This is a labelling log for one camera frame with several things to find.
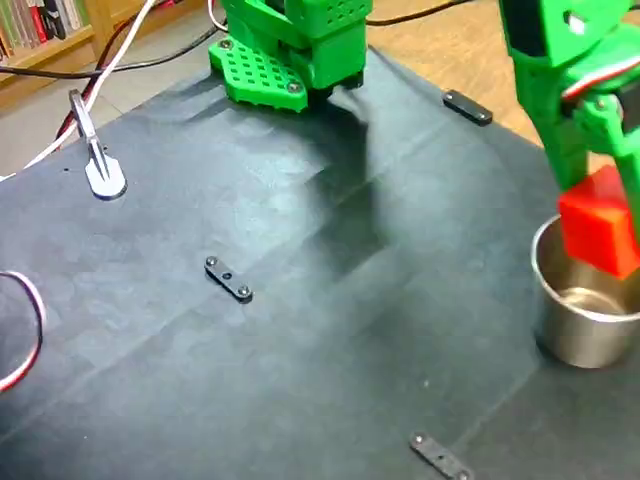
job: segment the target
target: metal clamp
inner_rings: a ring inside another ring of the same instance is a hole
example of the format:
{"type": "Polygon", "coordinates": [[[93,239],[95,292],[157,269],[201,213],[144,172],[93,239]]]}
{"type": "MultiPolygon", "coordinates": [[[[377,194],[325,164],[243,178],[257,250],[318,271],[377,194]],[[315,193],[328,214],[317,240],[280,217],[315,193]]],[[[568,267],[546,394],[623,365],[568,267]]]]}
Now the metal clamp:
{"type": "Polygon", "coordinates": [[[93,194],[101,200],[114,200],[127,190],[127,180],[120,163],[104,153],[98,134],[78,90],[69,92],[71,110],[78,123],[78,132],[89,148],[89,163],[85,167],[93,194]]]}
{"type": "Polygon", "coordinates": [[[433,438],[416,433],[411,437],[411,449],[438,470],[447,480],[474,480],[475,475],[449,450],[433,438]]]}
{"type": "Polygon", "coordinates": [[[239,302],[249,303],[253,299],[253,291],[244,283],[240,275],[231,270],[219,258],[207,257],[204,268],[239,302]]]}

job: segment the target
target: wooden floor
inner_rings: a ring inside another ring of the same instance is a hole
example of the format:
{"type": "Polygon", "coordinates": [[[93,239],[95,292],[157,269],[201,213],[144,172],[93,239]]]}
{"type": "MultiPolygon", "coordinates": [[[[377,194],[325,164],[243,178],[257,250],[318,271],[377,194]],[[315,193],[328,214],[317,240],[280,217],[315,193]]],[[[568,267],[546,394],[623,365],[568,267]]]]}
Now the wooden floor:
{"type": "MultiPolygon", "coordinates": [[[[390,18],[446,0],[375,0],[373,19],[390,18]]],[[[627,17],[640,25],[640,12],[627,17]]],[[[369,43],[442,89],[454,88],[494,112],[495,119],[540,143],[518,105],[497,0],[476,0],[428,18],[369,28],[369,43]]]]}

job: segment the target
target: red block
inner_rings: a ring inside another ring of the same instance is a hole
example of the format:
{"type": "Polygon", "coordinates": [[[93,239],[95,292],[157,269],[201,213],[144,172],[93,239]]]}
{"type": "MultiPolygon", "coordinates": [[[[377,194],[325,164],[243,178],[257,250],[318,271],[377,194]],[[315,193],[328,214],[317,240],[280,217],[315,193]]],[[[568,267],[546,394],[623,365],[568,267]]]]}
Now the red block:
{"type": "Polygon", "coordinates": [[[562,194],[558,210],[571,257],[620,279],[640,267],[640,247],[615,167],[601,168],[562,194]]]}

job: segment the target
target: wire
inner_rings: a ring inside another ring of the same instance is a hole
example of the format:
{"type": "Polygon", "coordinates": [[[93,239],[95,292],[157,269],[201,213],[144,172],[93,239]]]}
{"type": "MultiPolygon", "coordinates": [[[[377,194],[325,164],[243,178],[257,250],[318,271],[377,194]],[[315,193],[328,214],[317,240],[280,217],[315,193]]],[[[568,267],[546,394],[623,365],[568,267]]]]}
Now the wire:
{"type": "Polygon", "coordinates": [[[444,10],[448,10],[451,7],[456,7],[458,5],[462,5],[463,3],[469,3],[472,1],[473,0],[452,0],[450,2],[443,3],[442,5],[438,5],[437,7],[431,7],[420,12],[403,15],[401,17],[389,18],[387,20],[367,20],[367,25],[369,25],[370,27],[388,27],[390,25],[397,25],[399,23],[417,20],[418,18],[428,17],[435,13],[440,13],[444,10]]]}
{"type": "MultiPolygon", "coordinates": [[[[135,63],[127,63],[124,65],[120,65],[113,69],[113,72],[128,72],[131,70],[140,70],[142,68],[155,67],[157,65],[162,65],[163,63],[168,63],[172,60],[175,60],[178,57],[181,57],[194,48],[202,45],[205,41],[211,38],[217,32],[217,28],[211,28],[199,36],[192,43],[187,45],[186,47],[181,48],[169,55],[165,55],[164,57],[155,58],[153,60],[145,60],[142,62],[135,63]]],[[[77,73],[67,73],[67,72],[52,72],[48,70],[31,70],[28,68],[13,68],[13,67],[0,67],[0,73],[10,73],[13,75],[24,75],[29,77],[46,77],[46,78],[55,78],[57,80],[81,80],[86,78],[97,78],[106,72],[106,68],[99,68],[92,72],[77,72],[77,73]]]]}
{"type": "MultiPolygon", "coordinates": [[[[173,0],[164,0],[160,3],[155,4],[153,7],[151,7],[151,10],[149,13],[152,13],[158,8],[165,7],[168,5],[175,5],[175,4],[173,3],[173,0]]],[[[100,57],[98,58],[98,63],[96,64],[96,70],[104,68],[104,66],[107,63],[107,59],[109,57],[109,53],[111,52],[111,48],[113,47],[113,44],[118,39],[118,37],[120,37],[120,34],[124,32],[135,21],[137,15],[138,13],[131,15],[128,19],[122,22],[118,26],[118,28],[116,28],[116,30],[111,34],[111,37],[107,41],[107,44],[105,45],[105,47],[102,49],[102,52],[100,53],[100,57]]],[[[87,85],[84,87],[81,94],[83,100],[86,101],[89,95],[91,95],[91,90],[93,90],[93,86],[96,84],[97,80],[98,79],[96,77],[93,77],[87,82],[87,85]]],[[[60,128],[56,133],[56,139],[64,133],[64,131],[67,129],[67,127],[72,121],[73,121],[73,111],[69,109],[67,116],[65,117],[64,121],[62,122],[62,125],[60,125],[60,128]]]]}
{"type": "MultiPolygon", "coordinates": [[[[113,70],[115,70],[116,66],[118,65],[118,63],[120,63],[120,60],[122,60],[122,57],[131,46],[133,39],[138,33],[138,30],[140,30],[140,26],[142,25],[142,22],[144,21],[147,14],[153,7],[154,3],[155,3],[154,0],[146,0],[144,6],[142,7],[142,10],[140,10],[140,13],[138,13],[138,16],[136,17],[136,20],[133,23],[131,30],[127,34],[127,37],[125,38],[124,43],[118,50],[118,53],[116,53],[115,57],[113,57],[113,60],[111,60],[111,63],[109,63],[109,66],[106,68],[106,70],[100,75],[100,77],[98,77],[98,81],[96,82],[96,85],[93,88],[91,95],[89,96],[89,100],[86,104],[87,111],[91,111],[91,109],[93,108],[93,105],[96,102],[96,99],[98,98],[98,94],[100,93],[100,89],[102,88],[102,85],[104,85],[104,82],[106,81],[106,79],[109,78],[109,75],[111,75],[113,70]]],[[[41,160],[49,156],[51,152],[54,152],[55,150],[57,150],[71,136],[76,126],[77,126],[76,122],[71,122],[71,124],[69,125],[69,128],[67,128],[64,131],[64,133],[58,139],[56,139],[51,145],[49,145],[42,152],[40,152],[40,154],[36,158],[31,160],[31,162],[29,162],[25,168],[29,168],[35,165],[36,163],[40,162],[41,160]]]]}
{"type": "Polygon", "coordinates": [[[209,18],[211,18],[211,22],[213,22],[213,24],[218,30],[222,30],[223,32],[228,32],[229,29],[225,25],[220,23],[218,20],[216,20],[216,16],[213,14],[214,2],[215,0],[207,0],[207,7],[209,8],[209,18]]]}
{"type": "Polygon", "coordinates": [[[31,280],[29,280],[26,276],[18,272],[7,271],[0,272],[0,277],[10,278],[16,281],[24,289],[27,296],[29,297],[29,301],[36,311],[36,340],[24,362],[22,362],[22,364],[9,375],[4,377],[3,379],[0,379],[0,393],[4,393],[11,390],[18,383],[20,383],[27,376],[27,373],[29,373],[31,368],[35,365],[36,360],[40,355],[40,350],[42,349],[42,330],[44,324],[47,321],[47,311],[44,306],[44,301],[40,296],[40,292],[38,292],[36,286],[31,283],[31,280]]]}
{"type": "MultiPolygon", "coordinates": [[[[143,61],[143,62],[129,63],[129,64],[126,64],[126,65],[121,65],[119,67],[116,67],[114,69],[114,72],[125,72],[125,71],[131,71],[131,70],[139,70],[139,69],[142,69],[142,68],[155,67],[157,65],[162,65],[164,63],[171,62],[172,60],[175,60],[176,58],[182,57],[183,55],[186,55],[187,53],[189,53],[192,50],[194,50],[196,47],[202,45],[208,39],[213,37],[213,35],[215,35],[215,33],[217,31],[218,31],[217,28],[213,27],[213,28],[207,30],[202,35],[200,35],[198,38],[196,38],[189,45],[181,48],[180,50],[177,50],[177,51],[175,51],[175,52],[173,52],[171,54],[165,55],[164,57],[159,57],[159,58],[156,58],[156,59],[153,59],[153,60],[146,60],[146,61],[143,61]]],[[[86,99],[87,95],[89,95],[91,93],[91,91],[93,90],[93,87],[95,85],[96,77],[101,72],[104,72],[104,69],[98,68],[95,72],[89,72],[89,73],[93,74],[93,76],[91,77],[91,81],[87,84],[87,86],[83,90],[82,98],[86,99]]],[[[66,127],[69,125],[71,120],[73,120],[73,112],[69,111],[69,113],[67,113],[67,116],[66,116],[62,126],[60,127],[60,129],[58,130],[58,133],[56,134],[56,138],[58,138],[60,135],[62,135],[62,133],[64,132],[66,127]]]]}
{"type": "Polygon", "coordinates": [[[636,55],[622,62],[614,63],[613,65],[591,72],[562,92],[562,99],[565,101],[572,100],[594,85],[622,75],[639,65],[640,55],[636,55]]]}

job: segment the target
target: book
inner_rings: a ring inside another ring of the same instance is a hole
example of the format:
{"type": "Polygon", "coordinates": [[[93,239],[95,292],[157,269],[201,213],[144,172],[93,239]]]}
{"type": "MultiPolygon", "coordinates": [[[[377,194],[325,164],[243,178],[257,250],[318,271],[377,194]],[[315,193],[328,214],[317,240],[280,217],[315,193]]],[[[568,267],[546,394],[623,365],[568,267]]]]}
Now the book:
{"type": "Polygon", "coordinates": [[[19,40],[17,38],[17,32],[11,18],[11,8],[7,0],[0,0],[0,20],[3,23],[5,33],[11,48],[19,46],[19,40]]]}
{"type": "Polygon", "coordinates": [[[58,13],[60,14],[60,20],[62,20],[62,25],[64,26],[65,32],[69,35],[73,32],[71,28],[71,23],[69,22],[69,17],[67,15],[67,11],[64,9],[64,2],[62,0],[55,0],[56,6],[58,7],[58,13]]]}
{"type": "Polygon", "coordinates": [[[27,32],[24,29],[24,25],[22,25],[22,20],[20,19],[18,6],[16,5],[15,0],[6,0],[6,2],[9,8],[11,22],[15,26],[17,45],[20,47],[28,46],[29,39],[27,37],[27,32]]]}
{"type": "Polygon", "coordinates": [[[56,0],[43,0],[47,14],[47,19],[51,21],[54,28],[54,34],[60,40],[67,38],[67,31],[64,29],[60,12],[58,11],[58,5],[56,0]]]}
{"type": "Polygon", "coordinates": [[[9,43],[3,21],[0,22],[0,56],[6,59],[9,55],[13,55],[13,49],[9,43]]]}
{"type": "Polygon", "coordinates": [[[89,13],[87,12],[87,6],[84,4],[84,0],[75,0],[76,2],[76,10],[78,10],[78,15],[80,16],[80,23],[82,23],[83,27],[89,25],[89,13]]]}
{"type": "Polygon", "coordinates": [[[31,48],[35,48],[40,45],[40,39],[36,33],[36,27],[33,24],[33,19],[31,18],[31,12],[29,11],[27,2],[26,0],[14,1],[18,5],[18,12],[20,13],[22,24],[24,25],[25,31],[27,32],[27,38],[29,39],[29,46],[31,48]]]}
{"type": "Polygon", "coordinates": [[[76,4],[73,0],[63,0],[64,9],[69,17],[69,24],[73,30],[78,30],[82,25],[80,24],[80,17],[76,11],[76,4]]]}
{"type": "Polygon", "coordinates": [[[36,8],[38,9],[40,20],[42,20],[42,26],[44,27],[44,33],[47,36],[47,40],[51,40],[55,36],[56,27],[53,24],[53,21],[49,18],[49,15],[47,15],[44,0],[36,0],[36,8]]]}
{"type": "Polygon", "coordinates": [[[27,6],[29,7],[29,13],[31,14],[31,20],[33,20],[33,26],[36,29],[38,40],[40,40],[40,43],[46,43],[47,34],[44,31],[44,25],[42,24],[42,19],[36,6],[36,0],[27,0],[27,6]]]}
{"type": "Polygon", "coordinates": [[[16,44],[5,7],[4,0],[0,0],[0,40],[2,40],[7,55],[13,55],[13,48],[16,44]]]}

